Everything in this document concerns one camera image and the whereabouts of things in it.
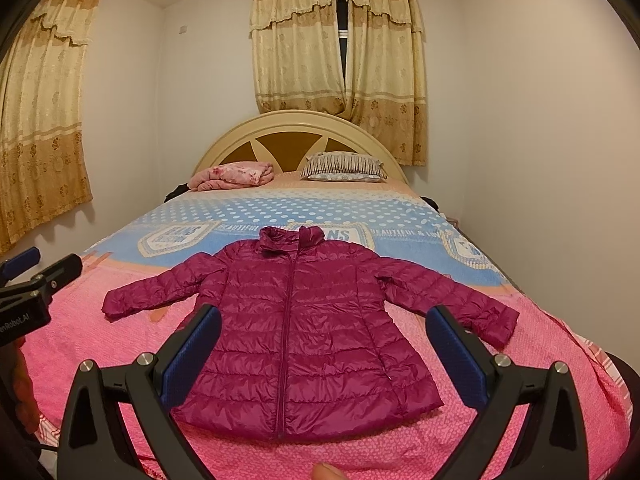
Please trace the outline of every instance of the white wall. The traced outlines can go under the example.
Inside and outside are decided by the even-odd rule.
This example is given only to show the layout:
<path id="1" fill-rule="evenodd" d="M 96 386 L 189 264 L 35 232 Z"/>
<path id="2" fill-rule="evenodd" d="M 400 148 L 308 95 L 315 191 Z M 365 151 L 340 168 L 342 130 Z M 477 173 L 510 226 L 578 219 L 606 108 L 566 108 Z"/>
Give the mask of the white wall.
<path id="1" fill-rule="evenodd" d="M 462 2 L 462 227 L 542 308 L 640 368 L 640 51 L 606 0 Z"/>
<path id="2" fill-rule="evenodd" d="M 100 0 L 82 83 L 82 143 L 94 200 L 27 234 L 40 268 L 159 203 L 156 75 L 163 15 L 143 0 Z"/>
<path id="3" fill-rule="evenodd" d="M 462 211 L 466 175 L 466 63 L 459 0 L 419 0 L 426 28 L 430 161 L 407 171 L 449 215 Z M 258 114 L 249 37 L 251 0 L 183 0 L 165 10 L 159 71 L 164 196 L 207 148 Z M 181 26 L 187 32 L 179 34 Z"/>

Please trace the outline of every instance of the bed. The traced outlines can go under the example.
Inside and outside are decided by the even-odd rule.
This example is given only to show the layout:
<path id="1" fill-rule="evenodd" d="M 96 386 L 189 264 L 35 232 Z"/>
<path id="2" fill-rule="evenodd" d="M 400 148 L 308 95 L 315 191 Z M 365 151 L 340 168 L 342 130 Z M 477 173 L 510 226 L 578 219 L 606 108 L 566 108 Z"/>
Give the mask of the bed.
<path id="1" fill-rule="evenodd" d="M 356 184 L 301 181 L 306 156 L 320 151 L 369 153 L 383 163 L 386 182 Z M 239 124 L 207 150 L 194 173 L 224 162 L 272 162 L 276 177 L 263 187 L 188 192 L 134 220 L 83 255 L 82 276 L 56 295 L 52 323 L 30 336 L 25 354 L 42 411 L 40 437 L 55 444 L 66 395 L 78 363 L 132 362 L 155 351 L 191 311 L 194 298 L 108 323 L 100 309 L 108 290 L 159 274 L 188 256 L 214 253 L 228 243 L 255 238 L 264 226 L 319 225 L 326 238 L 371 248 L 435 269 L 520 312 L 505 353 L 520 365 L 569 364 L 584 412 L 590 478 L 607 475 L 629 440 L 632 403 L 625 381 L 593 342 L 519 293 L 489 259 L 407 185 L 391 154 L 347 121 L 300 110 L 281 110 Z M 313 463 L 330 462 L 351 480 L 431 478 L 474 418 L 462 405 L 428 343 L 424 320 L 386 305 L 403 335 L 431 371 L 444 407 L 421 420 L 344 442 L 315 445 L 256 444 L 216 437 L 182 425 L 194 450 L 218 480 L 306 479 Z M 521 406 L 487 469 L 503 468 L 524 419 Z M 132 440 L 149 474 L 162 478 L 131 412 Z"/>

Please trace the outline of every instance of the jacket zipper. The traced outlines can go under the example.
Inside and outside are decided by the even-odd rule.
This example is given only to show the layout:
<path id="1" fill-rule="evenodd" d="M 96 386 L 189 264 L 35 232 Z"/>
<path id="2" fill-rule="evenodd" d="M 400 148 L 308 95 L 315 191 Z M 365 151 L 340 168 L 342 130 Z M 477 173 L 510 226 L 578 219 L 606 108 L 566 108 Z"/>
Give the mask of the jacket zipper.
<path id="1" fill-rule="evenodd" d="M 284 437 L 284 402 L 285 402 L 285 389 L 287 386 L 287 357 L 289 347 L 289 314 L 291 310 L 291 293 L 293 288 L 293 270 L 296 264 L 296 259 L 292 258 L 287 253 L 289 258 L 289 281 L 287 282 L 287 297 L 285 298 L 284 305 L 284 320 L 282 322 L 282 344 L 280 355 L 280 377 L 278 378 L 278 410 L 276 412 L 276 434 L 278 438 Z"/>

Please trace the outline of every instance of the down jacket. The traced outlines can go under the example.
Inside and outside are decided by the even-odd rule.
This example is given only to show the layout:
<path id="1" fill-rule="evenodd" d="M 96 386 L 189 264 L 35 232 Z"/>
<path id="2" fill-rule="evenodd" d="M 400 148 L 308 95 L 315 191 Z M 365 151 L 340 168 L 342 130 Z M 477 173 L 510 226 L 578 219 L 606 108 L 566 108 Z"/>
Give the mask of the down jacket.
<path id="1" fill-rule="evenodd" d="M 108 292 L 102 310 L 115 321 L 196 293 L 194 312 L 204 303 L 219 307 L 222 335 L 174 417 L 258 440 L 355 436 L 442 405 L 385 300 L 420 314 L 445 304 L 496 348 L 518 318 L 434 270 L 324 240 L 319 227 L 265 227 L 258 240 L 194 254 L 157 277 Z"/>

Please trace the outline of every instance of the human thumb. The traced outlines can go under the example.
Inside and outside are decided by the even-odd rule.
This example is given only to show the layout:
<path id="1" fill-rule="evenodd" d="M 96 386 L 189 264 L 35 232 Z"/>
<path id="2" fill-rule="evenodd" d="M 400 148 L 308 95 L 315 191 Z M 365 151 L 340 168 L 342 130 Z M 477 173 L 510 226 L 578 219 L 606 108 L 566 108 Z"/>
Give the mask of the human thumb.
<path id="1" fill-rule="evenodd" d="M 331 464 L 321 462 L 311 471 L 311 480 L 349 480 L 340 470 Z"/>

